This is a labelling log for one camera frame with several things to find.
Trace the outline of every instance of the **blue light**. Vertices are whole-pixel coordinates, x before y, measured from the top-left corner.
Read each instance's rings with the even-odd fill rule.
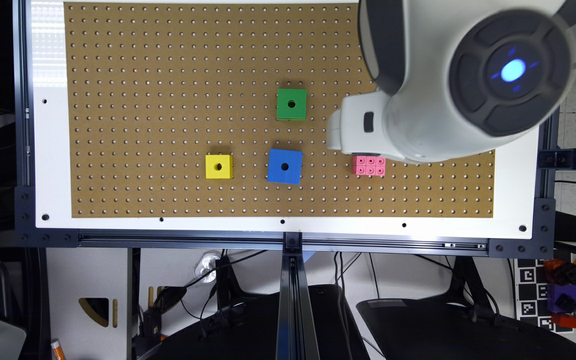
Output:
[[[526,72],[526,63],[521,59],[511,60],[501,69],[501,79],[505,82],[513,82]]]

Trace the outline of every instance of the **floor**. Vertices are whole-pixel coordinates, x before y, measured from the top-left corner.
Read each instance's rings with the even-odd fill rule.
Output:
[[[576,39],[576,26],[572,29]],[[561,105],[559,146],[562,148],[576,147],[576,81],[568,97]],[[576,172],[558,172],[559,180],[576,180]],[[557,210],[576,215],[576,185],[556,185]],[[153,252],[159,261],[163,258],[188,259],[196,264],[203,250],[148,250]],[[345,253],[346,264],[353,257],[353,253]],[[308,282],[322,284],[334,282],[334,265],[332,253],[316,253],[306,262]],[[279,252],[268,252],[236,265],[236,273],[242,287],[251,292],[271,293],[279,290],[278,274],[280,270]],[[446,263],[443,257],[432,257],[434,260]],[[410,255],[374,254],[373,261],[381,297],[423,298],[444,292],[450,282],[450,273],[430,262]],[[512,287],[506,260],[478,258],[475,259],[484,285],[499,303],[501,313],[513,316]],[[192,272],[180,271],[175,283],[180,285],[192,278]],[[367,254],[362,255],[345,274],[346,297],[353,310],[357,325],[368,340],[374,343],[370,332],[356,310],[360,301],[376,298],[374,276]],[[190,312],[198,315],[205,303],[210,286],[201,285],[189,291],[185,303]],[[164,315],[164,333],[174,331],[192,323],[194,320],[183,311],[173,309]],[[206,307],[206,313],[214,311],[211,301]],[[370,346],[367,346],[372,359],[381,357]]]

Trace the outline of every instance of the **blue block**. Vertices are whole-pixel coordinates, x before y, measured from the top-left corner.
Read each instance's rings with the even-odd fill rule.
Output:
[[[270,149],[268,181],[299,185],[303,156],[301,151]]]

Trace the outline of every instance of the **green block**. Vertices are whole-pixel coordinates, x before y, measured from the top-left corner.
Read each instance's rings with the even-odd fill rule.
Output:
[[[277,91],[277,120],[306,120],[305,89],[279,89]]]

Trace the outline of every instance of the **white robot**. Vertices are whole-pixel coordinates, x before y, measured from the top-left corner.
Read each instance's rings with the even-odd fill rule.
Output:
[[[377,91],[343,100],[328,147],[424,163],[517,139],[571,86],[575,22],[576,0],[362,0]]]

